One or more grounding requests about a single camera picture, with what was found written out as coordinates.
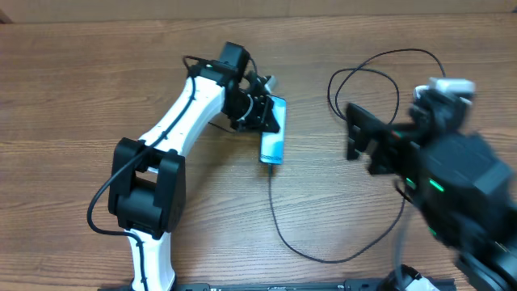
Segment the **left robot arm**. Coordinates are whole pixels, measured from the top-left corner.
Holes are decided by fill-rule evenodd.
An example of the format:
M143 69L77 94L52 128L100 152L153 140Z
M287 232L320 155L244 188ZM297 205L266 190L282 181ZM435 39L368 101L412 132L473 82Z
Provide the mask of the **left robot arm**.
M259 133L259 160L284 161L287 103L273 95L275 78L262 77L250 53L227 42L216 60L194 58L181 95L148 132L121 139L114 150L108 211L132 250L127 290L172 290L171 235L186 204L186 158L206 125L224 114L237 132Z

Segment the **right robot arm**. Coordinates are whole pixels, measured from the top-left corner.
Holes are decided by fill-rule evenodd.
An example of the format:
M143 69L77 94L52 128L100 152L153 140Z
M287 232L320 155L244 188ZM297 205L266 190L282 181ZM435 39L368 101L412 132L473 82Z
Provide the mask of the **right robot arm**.
M427 89L410 108L412 121L385 124L349 103L347 159L371 143L370 175L400 176L401 195L435 238L458 253L456 266L478 290L516 288L513 170L481 135L460 132L469 98Z

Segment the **blue Galaxy smartphone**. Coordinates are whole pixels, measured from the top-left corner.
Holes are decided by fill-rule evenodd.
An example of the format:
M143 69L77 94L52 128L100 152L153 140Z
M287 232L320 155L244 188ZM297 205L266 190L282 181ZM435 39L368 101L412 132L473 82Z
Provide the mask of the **blue Galaxy smartphone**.
M259 160L263 163L280 165L284 161L287 102L277 96L272 96L271 99L274 102L272 114L280 130L278 133L262 133Z

